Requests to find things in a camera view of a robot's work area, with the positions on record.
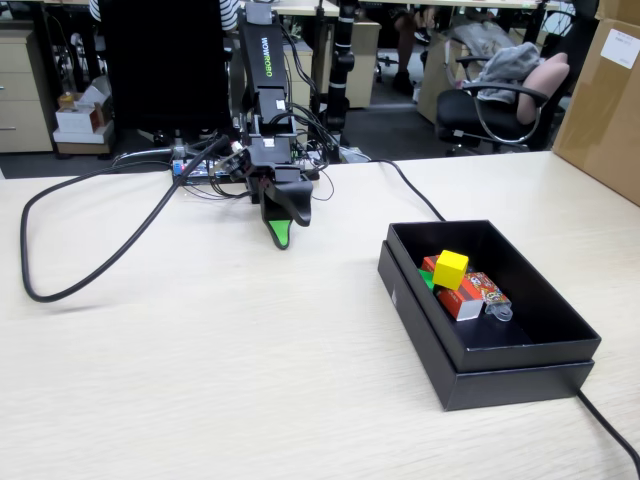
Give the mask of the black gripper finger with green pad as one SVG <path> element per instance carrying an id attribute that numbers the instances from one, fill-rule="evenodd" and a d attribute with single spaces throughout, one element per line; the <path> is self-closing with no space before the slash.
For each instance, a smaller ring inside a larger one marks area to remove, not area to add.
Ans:
<path id="1" fill-rule="evenodd" d="M 265 224 L 275 246 L 287 249 L 290 242 L 291 215 L 278 203 L 270 199 L 265 190 L 259 191 L 262 221 Z"/>

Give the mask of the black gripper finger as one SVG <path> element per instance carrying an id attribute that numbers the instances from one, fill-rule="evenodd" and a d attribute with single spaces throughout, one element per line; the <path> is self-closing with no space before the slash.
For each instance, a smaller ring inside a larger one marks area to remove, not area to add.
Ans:
<path id="1" fill-rule="evenodd" d="M 302 227 L 311 223 L 311 196 L 313 184 L 309 180 L 276 183 L 272 200 L 281 210 L 283 219 L 292 220 Z"/>

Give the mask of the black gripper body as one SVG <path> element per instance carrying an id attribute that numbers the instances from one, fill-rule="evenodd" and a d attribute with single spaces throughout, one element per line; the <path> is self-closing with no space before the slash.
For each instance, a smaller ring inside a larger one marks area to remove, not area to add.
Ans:
<path id="1" fill-rule="evenodd" d="M 271 188 L 281 193 L 309 193 L 310 181 L 295 164 L 259 165 L 248 177 L 248 191 Z"/>

